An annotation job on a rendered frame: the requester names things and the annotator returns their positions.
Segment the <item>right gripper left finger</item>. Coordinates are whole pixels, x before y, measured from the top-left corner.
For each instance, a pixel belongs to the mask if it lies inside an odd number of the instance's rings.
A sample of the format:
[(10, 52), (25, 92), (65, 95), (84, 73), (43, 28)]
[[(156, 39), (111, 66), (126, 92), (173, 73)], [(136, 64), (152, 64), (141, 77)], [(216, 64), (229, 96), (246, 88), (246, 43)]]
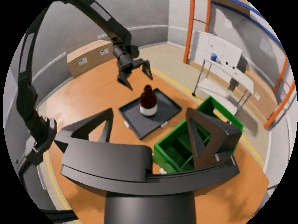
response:
[[(100, 126), (104, 121), (105, 125), (98, 142), (110, 142), (110, 136), (113, 126), (114, 113), (110, 107), (95, 115), (89, 116), (65, 127), (62, 127), (58, 134), (71, 136), (72, 138), (89, 140), (89, 134)], [(90, 140), (89, 140), (90, 141)]]

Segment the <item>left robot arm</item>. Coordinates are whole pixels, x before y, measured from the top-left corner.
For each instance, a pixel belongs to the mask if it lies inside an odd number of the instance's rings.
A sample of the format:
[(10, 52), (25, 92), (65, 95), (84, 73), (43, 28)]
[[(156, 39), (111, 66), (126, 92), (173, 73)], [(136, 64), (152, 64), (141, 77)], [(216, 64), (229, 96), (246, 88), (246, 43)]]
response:
[[(31, 133), (33, 137), (33, 147), (35, 149), (48, 139), (49, 118), (47, 116), (43, 117), (42, 115), (38, 115), (38, 112), (34, 109), (38, 94), (36, 94), (36, 89), (31, 82), (33, 52), (36, 38), (45, 14), (50, 5), (57, 1), (60, 1), (65, 5), (69, 3), (75, 6), (94, 21), (106, 33), (109, 40), (112, 41), (112, 46), (117, 46), (112, 51), (112, 54), (116, 59), (118, 59), (121, 54), (124, 55), (125, 53), (129, 53), (133, 59), (136, 59), (139, 56), (138, 46), (130, 44), (132, 38), (131, 33), (124, 28), (122, 24), (117, 22), (96, 0), (53, 0), (27, 29), (19, 60), (16, 107), (18, 113), (23, 118), (26, 127), (29, 129), (28, 132)], [(123, 45), (125, 46), (124, 48)], [(26, 121), (28, 123), (26, 123)]]

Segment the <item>green divided crate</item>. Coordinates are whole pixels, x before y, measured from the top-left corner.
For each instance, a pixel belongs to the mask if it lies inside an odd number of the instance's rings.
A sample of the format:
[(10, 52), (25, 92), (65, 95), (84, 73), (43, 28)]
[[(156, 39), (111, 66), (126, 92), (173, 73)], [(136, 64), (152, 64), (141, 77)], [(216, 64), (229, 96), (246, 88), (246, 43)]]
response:
[[(228, 109), (226, 109), (220, 102), (218, 102), (211, 95), (209, 95), (195, 110), (199, 110), (200, 112), (206, 115), (222, 120), (213, 112), (215, 108), (219, 110), (230, 122), (232, 122), (232, 125), (239, 127), (240, 130), (243, 132), (244, 125)], [(197, 131), (206, 147), (208, 142), (210, 141), (211, 134), (208, 131), (206, 131), (203, 127), (201, 127), (201, 125), (199, 125), (196, 121), (194, 123), (195, 125), (197, 125)], [(207, 136), (208, 134), (210, 137)], [(194, 170), (195, 168), (193, 154), (191, 142), (189, 139), (190, 137), (185, 118), (174, 129), (172, 129), (168, 134), (166, 134), (163, 138), (161, 138), (158, 142), (154, 144), (154, 161), (166, 173)]]

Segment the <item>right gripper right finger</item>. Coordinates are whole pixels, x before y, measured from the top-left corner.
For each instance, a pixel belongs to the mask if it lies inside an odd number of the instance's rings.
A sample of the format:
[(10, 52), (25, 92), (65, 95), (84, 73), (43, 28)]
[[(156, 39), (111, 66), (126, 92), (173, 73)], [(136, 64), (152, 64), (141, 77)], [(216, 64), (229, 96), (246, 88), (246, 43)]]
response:
[[(242, 136), (239, 127), (191, 107), (187, 107), (185, 116), (195, 169), (204, 168), (216, 154), (232, 150)], [(198, 134), (194, 121), (211, 134), (211, 139), (206, 147)]]

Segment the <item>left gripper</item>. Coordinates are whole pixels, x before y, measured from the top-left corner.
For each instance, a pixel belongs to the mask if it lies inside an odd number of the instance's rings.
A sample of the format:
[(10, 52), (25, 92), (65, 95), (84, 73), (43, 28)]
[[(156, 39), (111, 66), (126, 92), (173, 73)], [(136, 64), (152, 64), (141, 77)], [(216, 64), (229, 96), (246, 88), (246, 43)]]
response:
[[(152, 81), (153, 77), (150, 70), (150, 62), (148, 60), (143, 60), (142, 58), (138, 58), (133, 60), (133, 58), (130, 56), (129, 53), (125, 53), (124, 55), (121, 54), (119, 58), (117, 59), (120, 66), (118, 69), (118, 75), (116, 75), (116, 81), (125, 87), (127, 87), (129, 90), (133, 90), (127, 76), (132, 74), (132, 69), (140, 68), (140, 65), (142, 65), (141, 71)], [(125, 65), (122, 65), (125, 63)], [(147, 68), (147, 70), (146, 70)], [(133, 69), (133, 70), (134, 70)], [(120, 71), (119, 71), (120, 70)], [(124, 72), (123, 72), (124, 71)], [(149, 73), (149, 74), (148, 74)]]

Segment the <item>dark red bottle with white label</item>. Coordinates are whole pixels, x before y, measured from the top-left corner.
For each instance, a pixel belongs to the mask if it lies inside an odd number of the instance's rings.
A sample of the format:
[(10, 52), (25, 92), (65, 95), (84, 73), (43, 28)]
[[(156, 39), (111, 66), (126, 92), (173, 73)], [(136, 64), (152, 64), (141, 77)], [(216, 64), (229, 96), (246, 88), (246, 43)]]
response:
[(140, 95), (140, 110), (144, 117), (153, 117), (157, 110), (157, 96), (151, 85), (144, 86), (144, 93)]

